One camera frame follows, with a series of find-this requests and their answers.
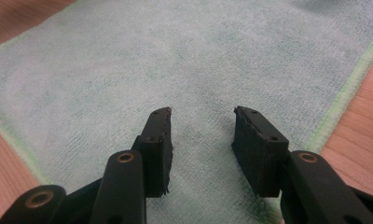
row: microfiber cloth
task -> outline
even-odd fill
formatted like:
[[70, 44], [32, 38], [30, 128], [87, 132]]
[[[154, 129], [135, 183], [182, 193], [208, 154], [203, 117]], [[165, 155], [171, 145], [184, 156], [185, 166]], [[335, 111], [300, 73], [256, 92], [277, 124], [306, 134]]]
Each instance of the microfiber cloth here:
[[171, 106], [148, 223], [275, 223], [231, 149], [242, 105], [319, 152], [373, 61], [373, 0], [80, 0], [0, 46], [0, 133], [70, 193]]

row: bolt hole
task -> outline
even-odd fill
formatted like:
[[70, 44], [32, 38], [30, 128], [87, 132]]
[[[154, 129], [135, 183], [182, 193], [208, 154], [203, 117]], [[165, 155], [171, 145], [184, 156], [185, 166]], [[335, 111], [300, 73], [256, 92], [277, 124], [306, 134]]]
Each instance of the bolt hole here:
[[26, 207], [28, 208], [37, 208], [41, 207], [52, 200], [54, 194], [51, 190], [39, 191], [32, 196], [30, 196], [26, 201]]
[[347, 216], [344, 216], [343, 218], [344, 220], [346, 220], [347, 223], [350, 223], [350, 224], [363, 224], [363, 222], [357, 217], [347, 215]]
[[107, 224], [120, 224], [122, 221], [122, 216], [111, 216], [109, 219], [107, 219]]
[[32, 202], [34, 204], [38, 204], [38, 203], [42, 203], [44, 202], [46, 199], [48, 198], [48, 195], [47, 194], [39, 194], [37, 196], [35, 196], [32, 200]]
[[128, 162], [128, 161], [132, 161], [133, 159], [134, 159], [134, 155], [129, 152], [123, 153], [117, 156], [118, 162]]
[[317, 157], [309, 154], [309, 153], [299, 153], [299, 157], [303, 160], [303, 161], [306, 161], [306, 162], [317, 162], [318, 159]]

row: circular joint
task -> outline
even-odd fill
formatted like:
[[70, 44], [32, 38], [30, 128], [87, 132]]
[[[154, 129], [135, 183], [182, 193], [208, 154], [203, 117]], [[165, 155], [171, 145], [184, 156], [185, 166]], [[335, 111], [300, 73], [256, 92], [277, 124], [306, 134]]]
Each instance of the circular joint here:
[[305, 162], [315, 163], [318, 161], [317, 157], [306, 152], [299, 153], [298, 156]]
[[134, 155], [130, 152], [125, 152], [117, 156], [117, 162], [129, 162], [134, 160]]
[[53, 191], [51, 190], [42, 190], [42, 191], [39, 191], [33, 195], [31, 195], [27, 200], [26, 200], [26, 207], [28, 208], [37, 208], [37, 207], [41, 207], [45, 204], [47, 204], [48, 202], [50, 202], [50, 200], [53, 199]]

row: wood grain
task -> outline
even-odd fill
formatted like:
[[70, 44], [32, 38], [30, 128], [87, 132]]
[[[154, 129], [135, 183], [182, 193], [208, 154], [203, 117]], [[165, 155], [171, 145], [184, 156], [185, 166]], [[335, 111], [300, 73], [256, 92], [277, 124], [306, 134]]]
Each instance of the wood grain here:
[[0, 216], [24, 191], [36, 186], [38, 182], [0, 135]]
[[[0, 1], [0, 44], [41, 23], [73, 0]], [[373, 194], [373, 66], [322, 155], [351, 186]], [[37, 181], [0, 136], [0, 216]]]
[[0, 44], [64, 9], [74, 0], [0, 0]]
[[347, 184], [373, 195], [373, 65], [321, 154]]
[[[74, 0], [0, 0], [0, 44], [40, 24]], [[38, 182], [0, 136], [0, 217]]]

